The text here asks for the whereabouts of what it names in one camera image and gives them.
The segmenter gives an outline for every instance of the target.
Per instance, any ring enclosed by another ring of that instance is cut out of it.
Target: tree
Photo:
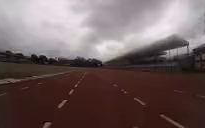
[[[57,63],[57,60],[54,59],[54,58],[50,58],[50,59],[48,60],[48,63],[49,63],[49,64],[55,64],[55,63]]]
[[[39,56],[39,63],[40,64],[46,64],[48,62],[48,58],[45,55]]]
[[[34,62],[34,63],[38,63],[38,62],[39,62],[38,56],[35,55],[35,54],[32,54],[32,55],[31,55],[31,61]]]

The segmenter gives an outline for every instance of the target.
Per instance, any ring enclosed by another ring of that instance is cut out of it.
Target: green grass
[[[33,75],[58,73],[76,68],[37,64],[15,64],[0,62],[0,79],[3,78],[23,78]]]

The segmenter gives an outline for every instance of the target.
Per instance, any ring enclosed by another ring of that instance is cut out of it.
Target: sky
[[[177,34],[205,43],[205,0],[0,0],[0,49],[103,61]]]

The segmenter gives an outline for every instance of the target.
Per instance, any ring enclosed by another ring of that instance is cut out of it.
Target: cloud
[[[205,0],[0,0],[0,49],[108,60],[172,34],[194,46],[204,13]]]

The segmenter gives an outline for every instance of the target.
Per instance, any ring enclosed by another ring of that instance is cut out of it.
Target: running track
[[[205,128],[205,77],[84,69],[1,86],[0,128]]]

